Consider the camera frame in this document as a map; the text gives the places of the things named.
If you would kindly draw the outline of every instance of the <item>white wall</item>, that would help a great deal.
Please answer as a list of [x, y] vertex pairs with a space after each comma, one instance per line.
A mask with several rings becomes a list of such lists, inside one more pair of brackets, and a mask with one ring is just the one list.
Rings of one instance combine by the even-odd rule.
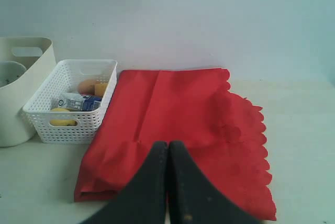
[[335, 80], [334, 19], [334, 0], [0, 0], [0, 36], [49, 37], [58, 60], [236, 79]]

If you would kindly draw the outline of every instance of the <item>food item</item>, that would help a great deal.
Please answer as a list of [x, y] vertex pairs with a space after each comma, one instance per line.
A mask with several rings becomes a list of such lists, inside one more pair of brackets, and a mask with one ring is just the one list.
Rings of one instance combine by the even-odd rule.
[[99, 81], [95, 79], [84, 80], [78, 85], [78, 92], [80, 94], [94, 95], [94, 85], [98, 83]]
[[77, 93], [63, 93], [58, 100], [58, 107], [70, 111], [92, 111], [99, 108], [100, 103], [100, 97]]
[[[69, 110], [65, 108], [54, 108], [51, 111], [69, 112]], [[52, 119], [50, 120], [50, 124], [52, 126], [76, 126], [77, 122], [75, 120]]]
[[108, 83], [101, 83], [94, 85], [94, 96], [103, 97], [106, 91]]

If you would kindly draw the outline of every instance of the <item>white tabletop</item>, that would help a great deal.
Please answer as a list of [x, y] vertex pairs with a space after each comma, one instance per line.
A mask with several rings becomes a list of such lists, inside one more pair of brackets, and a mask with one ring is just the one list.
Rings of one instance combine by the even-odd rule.
[[[277, 223], [335, 223], [335, 87], [330, 83], [231, 81], [264, 107]], [[88, 145], [43, 144], [35, 136], [0, 148], [0, 223], [78, 223], [105, 203], [73, 202]]]

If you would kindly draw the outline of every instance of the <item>red tablecloth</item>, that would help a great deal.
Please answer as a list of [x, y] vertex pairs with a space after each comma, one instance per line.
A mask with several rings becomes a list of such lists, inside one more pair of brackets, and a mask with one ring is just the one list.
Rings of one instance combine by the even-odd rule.
[[76, 201], [112, 198], [152, 144], [182, 140], [208, 179], [259, 219], [275, 220], [261, 107], [228, 92], [229, 72], [123, 71], [85, 154]]

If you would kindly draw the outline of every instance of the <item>white bin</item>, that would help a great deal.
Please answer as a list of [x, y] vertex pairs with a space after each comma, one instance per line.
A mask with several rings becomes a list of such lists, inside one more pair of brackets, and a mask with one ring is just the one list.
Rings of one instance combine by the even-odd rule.
[[[116, 86], [115, 60], [63, 60], [59, 62], [23, 110], [44, 143], [90, 143], [107, 110]], [[108, 82], [100, 107], [94, 111], [50, 111], [64, 92], [75, 92], [81, 81]], [[75, 120], [76, 126], [53, 126], [50, 120]]]
[[[13, 55], [13, 50], [40, 49], [37, 57]], [[0, 147], [23, 143], [35, 133], [22, 107], [55, 66], [52, 41], [47, 38], [0, 38], [0, 61], [16, 61], [27, 71], [16, 81], [0, 87]]]

